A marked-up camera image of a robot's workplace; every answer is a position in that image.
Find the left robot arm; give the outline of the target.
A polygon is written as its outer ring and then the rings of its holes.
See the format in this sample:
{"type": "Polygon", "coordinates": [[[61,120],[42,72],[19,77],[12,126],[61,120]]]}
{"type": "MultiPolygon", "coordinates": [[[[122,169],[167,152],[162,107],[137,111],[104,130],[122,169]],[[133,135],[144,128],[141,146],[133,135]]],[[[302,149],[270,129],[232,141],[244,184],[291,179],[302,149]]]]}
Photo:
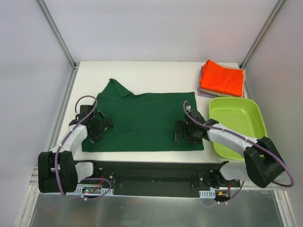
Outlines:
{"type": "Polygon", "coordinates": [[[96,143],[113,127],[112,121],[93,105],[81,105],[80,112],[69,123],[64,137],[48,152],[38,156],[38,186],[41,193],[59,192],[65,195],[76,190],[86,180],[95,184],[100,179],[95,161],[74,160],[75,152],[84,140],[96,143]]]}

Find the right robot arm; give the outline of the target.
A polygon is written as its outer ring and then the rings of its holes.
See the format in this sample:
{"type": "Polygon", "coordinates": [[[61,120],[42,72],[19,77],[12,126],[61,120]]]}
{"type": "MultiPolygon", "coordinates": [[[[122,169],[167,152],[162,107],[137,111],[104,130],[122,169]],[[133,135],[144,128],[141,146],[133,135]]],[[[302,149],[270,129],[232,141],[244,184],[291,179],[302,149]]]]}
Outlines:
{"type": "Polygon", "coordinates": [[[201,144],[203,140],[221,144],[244,158],[242,163],[226,163],[213,174],[217,186],[225,186],[239,173],[256,186],[266,188],[278,182],[276,178],[286,171],[286,165],[272,140],[239,134],[215,119],[205,120],[198,110],[185,111],[185,121],[176,121],[174,141],[201,144]]]}

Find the dark green t-shirt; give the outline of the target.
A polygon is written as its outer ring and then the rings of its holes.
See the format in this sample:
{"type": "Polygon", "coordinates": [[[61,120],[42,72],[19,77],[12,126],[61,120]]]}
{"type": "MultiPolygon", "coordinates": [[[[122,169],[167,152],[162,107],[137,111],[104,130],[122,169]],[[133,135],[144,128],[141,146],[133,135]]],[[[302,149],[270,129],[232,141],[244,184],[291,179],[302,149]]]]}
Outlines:
{"type": "Polygon", "coordinates": [[[184,101],[196,108],[194,92],[144,93],[135,95],[117,80],[110,79],[97,95],[97,111],[113,126],[98,142],[85,139],[84,152],[192,151],[204,150],[203,143],[174,141],[176,121],[184,121],[184,101]]]}

